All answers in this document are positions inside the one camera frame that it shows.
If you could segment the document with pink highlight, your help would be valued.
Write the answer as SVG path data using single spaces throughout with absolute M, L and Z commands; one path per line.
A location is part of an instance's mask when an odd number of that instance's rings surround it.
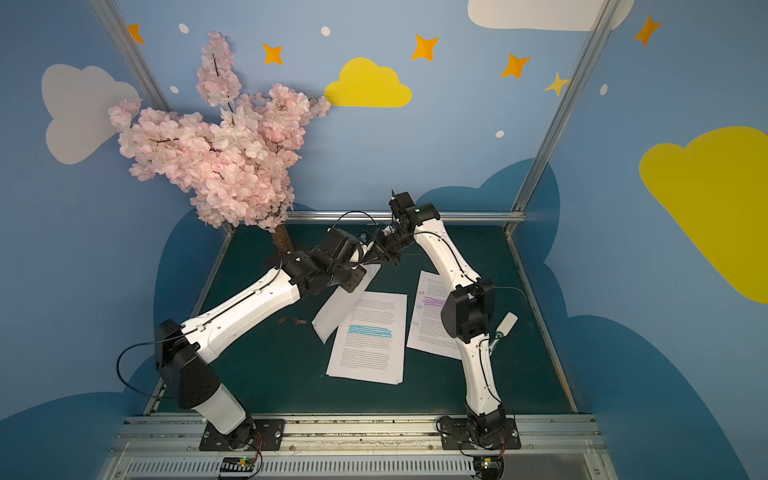
M 366 291 L 380 268 L 380 265 L 371 265 L 367 267 L 367 273 L 363 276 L 361 282 L 353 292 L 349 293 L 339 286 L 320 308 L 312 321 L 312 326 L 323 344 L 327 342 L 331 334 L 351 313 L 354 305 Z

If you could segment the document with blue highlight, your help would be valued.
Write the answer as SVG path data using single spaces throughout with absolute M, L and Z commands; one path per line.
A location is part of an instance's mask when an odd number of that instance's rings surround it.
M 404 376 L 407 296 L 365 292 L 337 328 L 326 374 L 398 385 Z

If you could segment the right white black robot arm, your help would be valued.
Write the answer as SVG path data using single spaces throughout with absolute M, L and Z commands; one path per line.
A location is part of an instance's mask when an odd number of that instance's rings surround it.
M 491 448 L 509 426 L 491 365 L 493 281 L 481 277 L 463 258 L 434 205 L 417 205 L 403 192 L 394 194 L 389 206 L 391 223 L 376 231 L 365 247 L 362 263 L 396 263 L 401 252 L 414 243 L 427 254 L 448 288 L 440 318 L 459 349 L 466 383 L 468 436 L 475 445 Z

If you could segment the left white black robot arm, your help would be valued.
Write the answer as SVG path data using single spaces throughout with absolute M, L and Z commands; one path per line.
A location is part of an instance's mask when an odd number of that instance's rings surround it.
M 200 414 L 219 438 L 213 448 L 257 448 L 253 418 L 222 383 L 212 363 L 235 341 L 272 314 L 308 295 L 341 286 L 351 292 L 365 275 L 362 261 L 373 244 L 338 228 L 309 251 L 278 255 L 277 264 L 229 300 L 178 324 L 169 319 L 156 328 L 157 372 L 179 407 Z

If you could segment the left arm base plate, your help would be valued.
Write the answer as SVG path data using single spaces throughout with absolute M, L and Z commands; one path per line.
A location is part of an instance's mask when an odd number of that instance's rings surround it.
M 281 418 L 247 417 L 232 432 L 224 434 L 207 422 L 199 450 L 204 452 L 278 451 L 286 422 Z

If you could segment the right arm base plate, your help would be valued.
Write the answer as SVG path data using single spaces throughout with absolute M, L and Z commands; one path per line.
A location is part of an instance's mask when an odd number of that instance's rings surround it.
M 435 423 L 442 448 L 468 452 L 470 450 L 519 450 L 520 433 L 512 419 L 485 419 L 442 416 Z

